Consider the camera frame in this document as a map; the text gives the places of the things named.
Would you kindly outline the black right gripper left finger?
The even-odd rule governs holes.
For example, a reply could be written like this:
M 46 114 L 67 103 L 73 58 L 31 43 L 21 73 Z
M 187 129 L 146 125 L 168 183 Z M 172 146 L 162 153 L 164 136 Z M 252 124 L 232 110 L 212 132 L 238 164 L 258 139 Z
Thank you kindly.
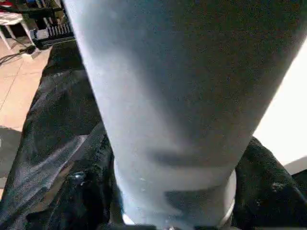
M 28 230 L 117 230 L 110 223 L 113 152 L 105 133 L 90 140 L 48 207 L 27 215 Z

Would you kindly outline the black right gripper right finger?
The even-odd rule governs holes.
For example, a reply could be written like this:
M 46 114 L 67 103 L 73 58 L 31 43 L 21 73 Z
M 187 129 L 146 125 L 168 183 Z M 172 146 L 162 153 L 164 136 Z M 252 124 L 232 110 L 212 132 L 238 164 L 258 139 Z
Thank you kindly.
M 307 172 L 291 176 L 256 138 L 236 166 L 233 226 L 306 227 Z

